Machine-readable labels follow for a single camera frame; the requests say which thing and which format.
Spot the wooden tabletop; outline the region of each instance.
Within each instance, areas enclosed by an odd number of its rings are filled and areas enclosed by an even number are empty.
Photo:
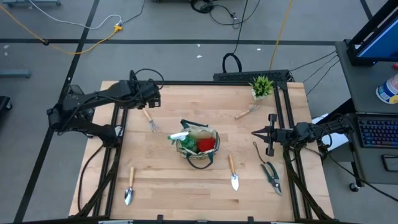
[[[114,82],[103,82],[107,89]],[[288,83],[294,121],[311,122],[307,98],[302,83]],[[129,110],[123,148],[119,163],[118,179],[114,192],[111,218],[155,220],[164,215],[165,220],[214,220],[245,221],[253,216],[255,221],[293,221],[292,202],[282,149],[275,144],[275,156],[265,155],[266,144],[252,136],[268,125],[269,113],[277,113],[274,96],[258,101],[260,109],[239,119],[234,116],[248,109],[253,102],[250,86],[164,86],[160,91],[162,106],[147,109],[160,129],[150,131],[142,110]],[[287,123],[283,94],[282,107]],[[93,122],[109,124],[114,105],[98,107]],[[209,124],[221,138],[221,146],[213,165],[205,170],[194,169],[176,152],[167,140],[170,134],[182,129],[181,119]],[[275,193],[268,183],[261,161],[252,144],[257,142],[265,161],[274,165],[280,178],[282,196]],[[87,142],[82,166],[101,145],[98,138]],[[318,150],[316,144],[309,148]],[[233,155],[239,176],[239,190],[231,186],[228,154]],[[90,162],[85,171],[82,187],[82,203],[86,203],[98,186],[104,149]],[[319,156],[302,151],[307,189],[324,211],[333,217],[325,175]],[[193,161],[198,166],[208,160]],[[124,203],[124,190],[128,187],[129,172],[135,168],[134,199],[129,206]],[[77,185],[70,214],[77,213]],[[302,196],[297,189],[299,202]],[[100,214],[104,213],[107,190],[103,194]],[[302,203],[300,213],[305,217]]]

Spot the black keyboard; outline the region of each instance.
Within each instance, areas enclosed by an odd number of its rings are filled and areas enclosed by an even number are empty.
[[[398,116],[359,116],[357,124],[363,147],[398,149]]]
[[[213,80],[229,82],[253,82],[253,79],[259,76],[268,77],[269,80],[274,82],[293,81],[293,77],[290,75],[287,69],[257,72],[217,73],[213,75]]]

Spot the potted plant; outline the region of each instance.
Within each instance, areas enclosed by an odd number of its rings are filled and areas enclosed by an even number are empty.
[[[267,77],[257,77],[254,79],[254,83],[250,83],[252,86],[251,93],[254,100],[261,100],[271,95],[274,89],[274,82],[268,80]]]

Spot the wooden handle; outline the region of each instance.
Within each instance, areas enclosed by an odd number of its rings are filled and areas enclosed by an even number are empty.
[[[148,111],[145,110],[145,108],[143,108],[142,110],[144,111],[145,116],[148,118],[148,121],[149,121],[149,122],[153,121],[152,118],[151,118],[151,116],[149,115]]]
[[[134,180],[134,167],[131,167],[130,169],[130,182],[129,182],[129,187],[132,187],[132,181]]]
[[[249,114],[249,113],[250,113],[249,110],[243,111],[243,112],[240,113],[239,115],[236,115],[236,116],[235,116],[235,119],[239,119],[239,118],[241,118],[241,117],[243,117],[243,116],[245,116],[245,115],[247,115],[247,114]]]
[[[231,168],[232,174],[236,174],[235,173],[235,167],[234,167],[234,161],[232,160],[232,155],[231,154],[228,156],[228,159],[229,159],[229,167]]]

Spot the green-handled pruning shears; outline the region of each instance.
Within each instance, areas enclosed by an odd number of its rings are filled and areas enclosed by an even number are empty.
[[[266,167],[263,164],[261,164],[262,169],[267,174],[268,182],[270,182],[272,184],[272,186],[274,187],[274,190],[276,191],[276,193],[279,194],[280,196],[282,196],[282,190],[280,189],[278,173],[276,172],[275,167],[270,162],[266,162],[266,164],[268,164],[269,167],[271,167],[271,169],[272,169],[272,171],[274,173],[274,176],[271,176],[268,173],[268,170],[266,169]]]

